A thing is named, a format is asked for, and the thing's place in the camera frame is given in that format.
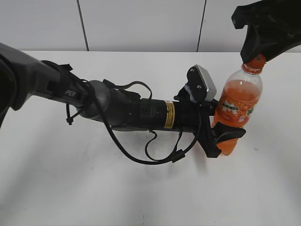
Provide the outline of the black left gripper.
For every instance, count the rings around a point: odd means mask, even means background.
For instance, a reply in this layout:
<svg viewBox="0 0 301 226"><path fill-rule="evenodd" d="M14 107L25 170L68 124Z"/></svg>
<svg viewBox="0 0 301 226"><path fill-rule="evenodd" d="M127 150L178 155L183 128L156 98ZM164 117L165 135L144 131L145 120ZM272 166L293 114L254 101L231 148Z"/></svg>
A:
<svg viewBox="0 0 301 226"><path fill-rule="evenodd" d="M181 88L174 99L179 101L179 110L176 113L179 116L180 128L194 135L191 144L184 149L184 154L190 151L196 143L199 143L205 151L206 157L218 157L221 150L217 144L239 139L246 133L244 128L231 127L221 122L217 122L212 129L210 128L209 117L214 115L217 107L216 99L196 102L188 86Z"/></svg>

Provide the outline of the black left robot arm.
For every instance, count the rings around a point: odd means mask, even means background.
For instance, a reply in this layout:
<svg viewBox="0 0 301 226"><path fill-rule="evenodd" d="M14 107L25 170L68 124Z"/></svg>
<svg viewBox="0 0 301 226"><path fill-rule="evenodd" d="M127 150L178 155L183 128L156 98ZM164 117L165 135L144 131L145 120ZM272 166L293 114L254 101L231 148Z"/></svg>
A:
<svg viewBox="0 0 301 226"><path fill-rule="evenodd" d="M0 46L0 116L19 110L31 96L74 106L77 115L105 124L113 131L188 132L194 135L208 158L221 154L218 144L241 138L243 128L210 124L217 108L215 85L206 69L192 66L187 83L174 101L141 98L130 84L108 80L87 81L72 73L70 65L37 60L5 44Z"/></svg>

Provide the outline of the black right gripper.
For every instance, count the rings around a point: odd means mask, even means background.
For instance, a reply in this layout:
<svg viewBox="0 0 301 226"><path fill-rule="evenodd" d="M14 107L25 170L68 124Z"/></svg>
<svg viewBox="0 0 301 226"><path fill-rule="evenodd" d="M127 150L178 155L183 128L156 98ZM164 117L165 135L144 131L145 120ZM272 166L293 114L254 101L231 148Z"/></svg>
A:
<svg viewBox="0 0 301 226"><path fill-rule="evenodd" d="M231 16L236 29L247 25L240 55L243 63L258 54L271 61L301 44L301 2L299 0L260 0L237 6Z"/></svg>

